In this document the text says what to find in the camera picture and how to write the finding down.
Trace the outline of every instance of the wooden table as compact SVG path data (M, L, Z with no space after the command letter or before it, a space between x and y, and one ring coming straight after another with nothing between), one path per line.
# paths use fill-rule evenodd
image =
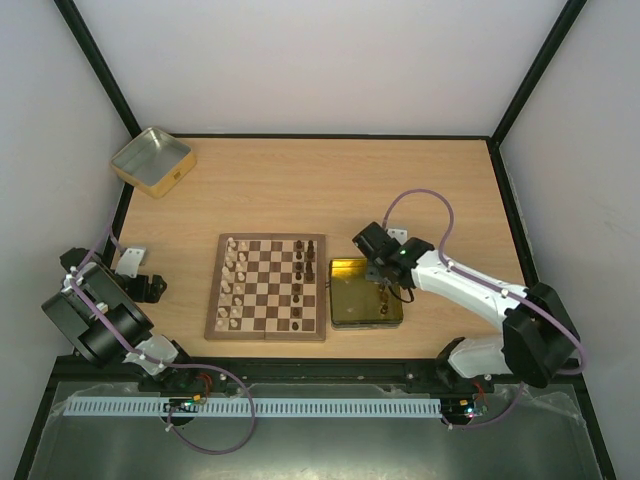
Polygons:
M327 236L327 261L360 256L353 236L382 220L410 188L430 188L453 204L456 226L447 253L500 279L522 283L511 233L484 141L182 139L198 164L164 198L136 191L121 241L144 245L141 273L169 287L142 304L157 333L190 355L316 358L429 358L458 336L495 334L450 301L416 292L395 330L335 331L324 343L207 341L204 326L218 235L306 232ZM447 225L435 198L405 198L389 226L437 244Z

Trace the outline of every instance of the gray floor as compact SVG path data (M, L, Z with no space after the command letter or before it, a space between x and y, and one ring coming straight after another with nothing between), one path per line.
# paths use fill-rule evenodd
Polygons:
M66 384L57 400L80 386ZM122 388L108 387L114 395ZM256 396L318 396L269 387ZM379 389L327 387L327 396L386 395ZM92 390L88 394L102 395ZM490 395L491 411L508 402ZM156 418L50 417L31 479L591 479L600 478L569 386L527 395L495 426L447 431L428 419L260 419L250 442L225 456L195 453ZM196 419L185 435L208 448L236 442L247 419Z

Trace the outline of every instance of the black metal frame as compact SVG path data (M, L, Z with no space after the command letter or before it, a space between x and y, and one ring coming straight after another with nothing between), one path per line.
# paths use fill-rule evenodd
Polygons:
M87 25L73 0L54 0L60 13L75 36L80 48L93 67L98 79L111 99L118 114L122 118L132 137L140 132L140 126L129 108L124 95L118 87L107 63L98 46L93 40ZM520 213L514 199L509 177L505 171L504 162L500 154L500 145L513 126L527 99L535 89L545 69L551 62L563 39L584 7L586 0L568 0L542 45L538 55L531 65L522 84L518 88L513 100L507 108L502 120L491 137L485 135L447 136L447 135L289 135L289 134L177 134L180 137L210 137L210 138L305 138L305 139L371 139L371 140L484 140L491 157L494 173L500 195L505 208L513 242L520 262L525 283L529 286L538 281L538 275L533 263L531 249L522 225ZM113 231L120 235L133 188L125 185L115 219ZM109 264L115 253L114 248L107 242L103 258ZM358 377L364 376L368 382L380 385L396 385L408 391L433 391L433 385L425 385L419 381L409 380L408 374L431 368L433 360L378 360L378 359L345 359L345 360L309 360L309 359L241 359L241 358L198 358L198 363L211 363L222 366L239 375L247 375L253 382L305 382L305 383L359 383ZM126 382L139 381L131 365L112 365L97 370L84 359L73 356L59 357L54 365L51 377L45 389L40 407L34 419L31 433L28 437L16 479L26 479L33 463L35 452L46 423L54 394L59 382L62 381L93 381L93 382ZM510 376L495 378L496 383L514 383ZM614 479L615 473L604 444L600 427L595 416L593 405L589 397L583 377L556 377L552 383L570 383L573 385L583 417L586 419L589 435L595 450L598 464L605 478ZM225 385L216 380L216 388L224 389ZM446 392L435 392L442 398Z

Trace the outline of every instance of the white wall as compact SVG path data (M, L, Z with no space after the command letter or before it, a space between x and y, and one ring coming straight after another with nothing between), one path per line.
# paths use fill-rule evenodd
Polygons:
M591 353L586 372L619 478L640 417L640 3L588 2L503 145L543 280Z
M565 0L77 0L142 125L491 134Z
M119 195L128 138L51 1L0 3L0 478L13 478L54 358L70 344L40 310L58 256L94 242Z

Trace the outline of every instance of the black cable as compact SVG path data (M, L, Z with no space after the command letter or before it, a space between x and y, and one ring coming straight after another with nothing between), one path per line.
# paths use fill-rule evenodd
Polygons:
M404 300L402 297L400 297L400 295L398 295L396 292L393 291L393 289L391 288L391 285L387 285L387 288L391 292L391 295L396 297L402 303L412 303L415 300L415 297L413 296L413 290L411 290L410 288L407 288L407 290L409 291L409 300Z

